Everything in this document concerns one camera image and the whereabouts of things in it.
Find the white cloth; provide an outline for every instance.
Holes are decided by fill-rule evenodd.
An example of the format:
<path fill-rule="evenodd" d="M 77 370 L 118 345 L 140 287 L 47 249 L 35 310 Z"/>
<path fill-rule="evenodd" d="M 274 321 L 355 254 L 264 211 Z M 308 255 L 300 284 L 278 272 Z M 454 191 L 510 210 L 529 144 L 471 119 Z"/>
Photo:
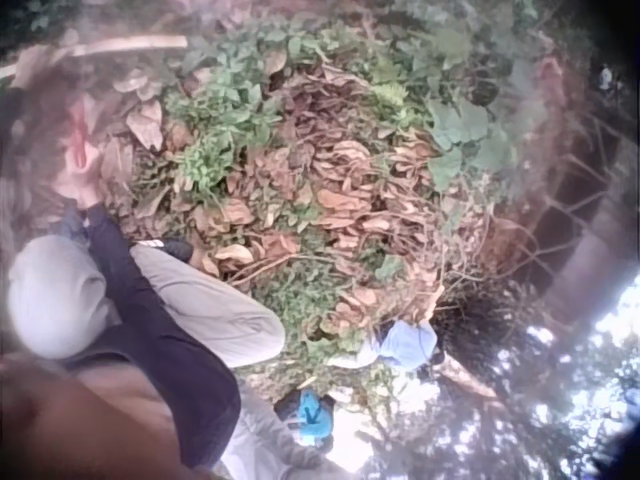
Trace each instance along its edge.
<path fill-rule="evenodd" d="M 413 371 L 429 361 L 437 340 L 436 332 L 429 323 L 416 327 L 404 320 L 396 320 L 382 344 L 371 335 L 356 354 L 336 355 L 327 364 L 357 369 L 367 367 L 383 357 L 390 366 Z"/>

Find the hand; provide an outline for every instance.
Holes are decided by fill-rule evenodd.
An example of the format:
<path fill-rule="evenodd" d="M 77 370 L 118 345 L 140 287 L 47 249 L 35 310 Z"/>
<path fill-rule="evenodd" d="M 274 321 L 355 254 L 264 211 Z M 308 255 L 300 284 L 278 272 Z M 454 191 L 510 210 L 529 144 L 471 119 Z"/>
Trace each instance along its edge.
<path fill-rule="evenodd" d="M 64 56 L 64 52 L 56 51 L 47 45 L 35 45 L 24 50 L 18 57 L 16 76 L 12 87 L 28 90 L 44 80 L 51 70 Z"/>
<path fill-rule="evenodd" d="M 87 209 L 102 201 L 100 168 L 102 155 L 90 143 L 84 143 L 87 163 L 79 166 L 75 145 L 65 152 L 65 168 L 53 181 L 52 188 L 63 197 L 78 202 L 78 208 Z"/>

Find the shoe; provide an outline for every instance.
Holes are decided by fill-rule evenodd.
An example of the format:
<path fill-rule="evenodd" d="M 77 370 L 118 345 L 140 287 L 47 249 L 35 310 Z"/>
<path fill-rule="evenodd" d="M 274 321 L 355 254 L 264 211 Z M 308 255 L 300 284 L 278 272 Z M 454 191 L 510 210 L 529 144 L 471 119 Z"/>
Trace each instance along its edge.
<path fill-rule="evenodd" d="M 179 238 L 164 238 L 162 240 L 143 240 L 137 242 L 137 245 L 144 247 L 157 248 L 164 253 L 171 255 L 173 258 L 180 260 L 182 263 L 189 263 L 193 256 L 193 245 L 186 240 Z"/>

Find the stick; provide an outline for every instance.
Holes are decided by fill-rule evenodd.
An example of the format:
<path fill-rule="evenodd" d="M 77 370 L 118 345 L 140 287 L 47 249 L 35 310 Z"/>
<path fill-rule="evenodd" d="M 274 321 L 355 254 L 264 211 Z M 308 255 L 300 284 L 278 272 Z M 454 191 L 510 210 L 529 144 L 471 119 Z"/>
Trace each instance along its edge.
<path fill-rule="evenodd" d="M 154 49 L 185 49 L 189 46 L 184 35 L 141 35 L 137 37 L 121 37 L 103 40 L 90 45 L 76 45 L 60 49 L 71 57 L 86 57 L 99 53 L 131 52 L 135 50 Z M 0 68 L 0 80 L 13 77 L 16 74 L 16 64 Z"/>

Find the twig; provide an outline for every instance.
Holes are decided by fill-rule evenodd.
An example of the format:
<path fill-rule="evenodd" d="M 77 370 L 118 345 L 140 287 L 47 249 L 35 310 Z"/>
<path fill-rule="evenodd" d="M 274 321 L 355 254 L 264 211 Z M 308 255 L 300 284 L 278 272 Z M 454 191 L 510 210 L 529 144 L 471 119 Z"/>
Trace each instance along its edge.
<path fill-rule="evenodd" d="M 136 50 L 185 49 L 188 46 L 189 42 L 184 35 L 141 35 L 137 37 L 112 38 L 90 45 L 76 45 L 74 47 L 60 49 L 58 52 L 59 54 L 64 53 L 71 57 L 86 57 L 99 53 L 130 52 Z M 16 65 L 17 64 L 7 65 L 6 67 L 0 68 L 0 80 L 13 77 L 16 74 Z"/>
<path fill-rule="evenodd" d="M 280 257 L 280 258 L 274 260 L 273 262 L 265 265 L 264 267 L 262 267 L 261 269 L 257 270 L 256 272 L 252 273 L 248 277 L 243 278 L 241 280 L 231 281 L 229 283 L 234 287 L 237 287 L 238 285 L 242 285 L 243 283 L 246 283 L 249 280 L 252 280 L 252 279 L 256 278 L 258 275 L 266 272 L 267 270 L 271 270 L 272 268 L 277 267 L 278 265 L 286 262 L 287 260 L 289 260 L 290 258 L 292 258 L 294 256 L 295 256 L 295 254 L 292 253 L 292 254 L 289 254 L 289 255 L 285 255 L 284 257 Z"/>
<path fill-rule="evenodd" d="M 553 16 L 556 13 L 558 13 L 558 10 L 560 10 L 560 7 L 562 5 L 564 5 L 564 0 L 559 0 L 556 6 L 553 7 L 551 10 L 547 10 L 545 15 L 540 19 L 540 21 L 536 25 L 534 25 L 532 28 L 530 28 L 529 31 L 532 32 L 535 30 L 540 30 L 545 23 L 551 20 Z"/>
<path fill-rule="evenodd" d="M 259 270 L 255 271 L 254 273 L 252 273 L 251 275 L 249 275 L 246 278 L 240 279 L 240 280 L 231 280 L 229 282 L 230 285 L 236 287 L 238 285 L 242 285 L 243 283 L 248 282 L 249 280 L 253 280 L 254 278 L 256 278 L 258 275 L 262 275 L 264 272 L 266 272 L 267 270 L 271 270 L 274 267 L 277 267 L 278 265 L 283 264 L 284 262 L 288 261 L 288 260 L 292 260 L 292 259 L 298 259 L 298 260 L 316 260 L 319 262 L 327 262 L 327 263 L 333 263 L 333 259 L 331 258 L 326 258 L 326 257 L 317 257 L 315 255 L 300 255 L 300 254 L 296 254 L 296 253 L 291 253 L 289 255 L 285 255 L 284 257 L 280 257 L 275 259 L 274 261 L 272 261 L 271 263 L 268 263 L 267 265 L 263 266 L 262 268 L 260 268 Z M 250 265 L 249 267 L 247 267 L 244 270 L 241 270 L 240 272 L 236 273 L 236 275 L 234 275 L 234 278 L 240 276 L 240 274 L 242 274 L 243 272 L 245 272 L 247 269 L 251 269 L 250 267 L 254 267 L 255 265 Z"/>

